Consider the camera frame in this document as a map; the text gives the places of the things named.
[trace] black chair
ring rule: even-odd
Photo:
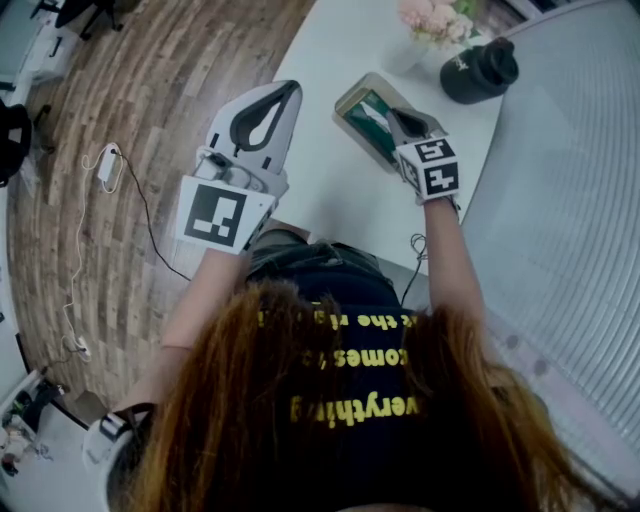
[[[6,187],[9,184],[9,178],[22,167],[22,162],[31,150],[33,129],[38,126],[42,116],[50,111],[50,105],[42,107],[32,125],[24,105],[7,107],[0,100],[0,188]],[[10,133],[18,129],[20,140],[10,139]],[[52,146],[43,146],[43,149],[47,153],[54,151]]]
[[[56,5],[52,5],[48,3],[46,0],[40,0],[38,5],[33,9],[31,13],[31,18],[34,18],[40,9],[49,12],[57,12],[58,17],[56,18],[56,28],[64,27],[67,23],[71,23],[74,19],[80,16],[84,11],[86,11],[91,5],[95,4],[96,10],[93,11],[91,18],[82,29],[80,33],[80,39],[83,41],[88,41],[91,38],[91,34],[88,32],[91,28],[91,25],[98,19],[103,12],[107,13],[109,19],[111,20],[111,28],[116,32],[120,32],[123,28],[122,23],[116,23],[116,17],[113,12],[113,8],[115,5],[115,0],[65,0],[62,7],[57,7]]]

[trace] white table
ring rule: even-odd
[[[293,40],[274,80],[297,80],[304,99],[285,164],[290,189],[274,217],[413,270],[409,239],[424,232],[422,209],[409,185],[386,173],[335,124],[335,102],[375,71],[414,108],[438,119],[458,153],[464,217],[502,99],[459,105],[446,96],[439,70],[461,48],[429,51],[404,76],[382,71],[380,55],[405,30],[395,9],[394,0],[317,0]]]

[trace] white device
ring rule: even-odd
[[[283,166],[301,103],[300,84],[288,80],[220,109],[209,145],[198,148],[195,176],[182,178],[176,238],[232,254],[249,248],[289,188]],[[272,108],[263,139],[252,143]]]
[[[458,159],[446,137],[412,142],[396,148],[403,178],[421,202],[460,190]]]
[[[458,159],[440,123],[433,116],[406,108],[390,109],[387,121],[396,146],[398,172],[416,191],[416,202],[457,194]]]
[[[111,171],[116,163],[116,159],[119,153],[118,146],[114,143],[107,144],[102,153],[102,160],[100,161],[100,168],[98,169],[98,179],[105,185],[111,177]]]

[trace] person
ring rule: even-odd
[[[136,512],[622,510],[486,343],[452,204],[423,206],[430,314],[403,309],[372,256],[295,229],[258,238],[246,280],[246,256],[207,250],[115,409],[150,404],[110,500]]]

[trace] hardwood floor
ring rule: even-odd
[[[13,296],[25,354],[32,367],[66,359],[69,329],[62,306],[78,264],[83,154],[95,161],[115,141],[131,161],[149,201],[161,253],[192,275],[202,251],[176,243],[173,217],[181,176],[194,166],[217,110],[271,81],[313,0],[142,0],[124,16],[124,30],[96,29],[79,43],[68,77],[35,90],[31,112],[53,107],[57,149],[31,198],[11,183],[8,250]],[[51,368],[67,385],[66,404],[88,390],[113,405],[139,376],[186,282],[153,252],[144,207],[130,174],[114,194],[86,182],[87,211],[71,320],[92,360],[77,356]]]

